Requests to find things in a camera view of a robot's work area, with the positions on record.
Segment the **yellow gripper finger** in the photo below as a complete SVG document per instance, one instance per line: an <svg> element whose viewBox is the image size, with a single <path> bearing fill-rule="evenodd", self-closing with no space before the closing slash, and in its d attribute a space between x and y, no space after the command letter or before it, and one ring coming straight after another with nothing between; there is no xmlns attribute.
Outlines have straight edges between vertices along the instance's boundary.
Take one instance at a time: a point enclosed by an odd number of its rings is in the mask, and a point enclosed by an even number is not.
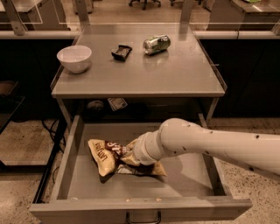
<svg viewBox="0 0 280 224"><path fill-rule="evenodd" d="M131 141L130 143L128 143L126 145L127 148L129 148L131 151L133 150L135 144L137 143L138 139L134 139L133 141Z"/></svg>
<svg viewBox="0 0 280 224"><path fill-rule="evenodd" d="M133 154L129 154L128 156L122 157L121 160L126 165L133 165L133 166L139 166L140 162L134 157Z"/></svg>

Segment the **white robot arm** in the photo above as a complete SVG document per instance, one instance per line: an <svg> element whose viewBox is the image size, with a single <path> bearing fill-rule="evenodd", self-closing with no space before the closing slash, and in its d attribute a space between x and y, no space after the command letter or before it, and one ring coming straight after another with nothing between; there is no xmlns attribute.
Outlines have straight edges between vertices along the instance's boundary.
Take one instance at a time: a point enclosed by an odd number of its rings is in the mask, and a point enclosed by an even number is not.
<svg viewBox="0 0 280 224"><path fill-rule="evenodd" d="M154 165L163 158L199 153L259 172L280 175L280 136L212 130L179 118L164 121L159 129L135 139L123 161Z"/></svg>

